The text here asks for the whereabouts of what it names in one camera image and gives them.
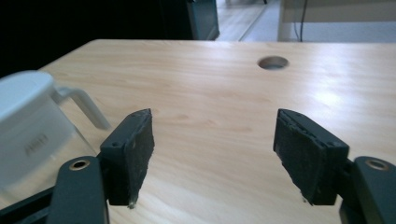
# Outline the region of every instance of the light wood tabletop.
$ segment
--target light wood tabletop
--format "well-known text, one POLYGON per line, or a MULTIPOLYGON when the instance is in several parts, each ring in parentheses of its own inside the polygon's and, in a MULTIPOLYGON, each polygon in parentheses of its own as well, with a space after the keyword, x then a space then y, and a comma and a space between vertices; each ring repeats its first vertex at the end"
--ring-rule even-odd
MULTIPOLYGON (((349 158, 396 163, 396 44, 96 40, 41 70, 85 90, 113 129, 151 108, 155 149, 136 208, 112 223, 340 223, 304 203, 273 151, 276 111, 309 118, 350 146, 349 158), (258 61, 289 64, 265 70, 258 61)), ((63 105, 99 149, 78 108, 63 105)))

